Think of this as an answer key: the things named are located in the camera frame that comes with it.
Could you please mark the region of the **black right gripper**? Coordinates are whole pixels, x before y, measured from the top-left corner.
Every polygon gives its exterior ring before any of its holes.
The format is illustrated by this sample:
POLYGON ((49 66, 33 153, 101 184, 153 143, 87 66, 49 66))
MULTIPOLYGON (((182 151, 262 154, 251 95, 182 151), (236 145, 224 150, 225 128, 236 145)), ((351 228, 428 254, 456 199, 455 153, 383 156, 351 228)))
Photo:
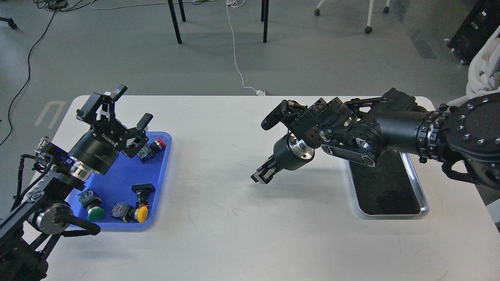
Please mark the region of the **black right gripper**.
POLYGON ((273 154, 262 164, 251 178, 255 183, 268 184, 281 170, 294 171, 312 161, 315 149, 302 139, 285 135, 273 146, 273 154))

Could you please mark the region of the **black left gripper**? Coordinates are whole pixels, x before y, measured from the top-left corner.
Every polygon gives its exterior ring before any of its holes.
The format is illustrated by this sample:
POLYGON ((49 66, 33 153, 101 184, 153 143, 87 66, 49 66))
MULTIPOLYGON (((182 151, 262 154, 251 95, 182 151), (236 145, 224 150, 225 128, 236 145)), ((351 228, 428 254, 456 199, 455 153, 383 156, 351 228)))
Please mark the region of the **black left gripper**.
POLYGON ((76 118, 90 125, 91 129, 78 140, 68 155, 99 174, 105 174, 120 153, 134 158, 148 142, 145 134, 152 114, 145 113, 134 128, 126 128, 116 119, 115 103, 126 90, 127 86, 118 85, 111 92, 93 93, 76 111, 76 118))

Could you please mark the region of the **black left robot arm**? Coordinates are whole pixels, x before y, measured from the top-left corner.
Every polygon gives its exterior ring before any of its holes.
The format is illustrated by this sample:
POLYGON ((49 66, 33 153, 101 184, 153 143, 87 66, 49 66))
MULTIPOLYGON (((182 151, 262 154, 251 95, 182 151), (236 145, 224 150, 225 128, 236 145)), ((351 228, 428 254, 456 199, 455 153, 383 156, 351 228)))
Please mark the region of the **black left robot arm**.
POLYGON ((92 94, 77 110, 77 119, 89 124, 87 131, 66 152, 42 142, 34 157, 39 178, 16 197, 10 214, 1 220, 1 280, 39 281, 46 277, 48 256, 61 237, 97 235, 100 227, 75 217, 66 198, 83 190, 92 173, 104 175, 119 153, 133 158, 147 143, 146 113, 135 127, 116 119, 115 103, 127 90, 119 85, 105 94, 92 94))

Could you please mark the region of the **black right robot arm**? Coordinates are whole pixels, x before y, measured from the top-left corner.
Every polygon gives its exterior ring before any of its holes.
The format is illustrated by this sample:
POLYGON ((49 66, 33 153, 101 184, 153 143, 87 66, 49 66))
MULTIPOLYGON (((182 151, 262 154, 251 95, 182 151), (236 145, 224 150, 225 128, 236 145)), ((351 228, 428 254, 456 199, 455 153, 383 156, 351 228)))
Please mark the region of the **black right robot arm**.
POLYGON ((287 128, 273 154, 251 176, 267 184, 285 169, 314 158, 315 149, 365 167, 375 167, 388 150, 436 160, 448 178, 499 189, 499 93, 486 94, 427 111, 416 98, 395 88, 381 97, 341 101, 323 98, 311 106, 283 100, 262 121, 270 130, 287 128))

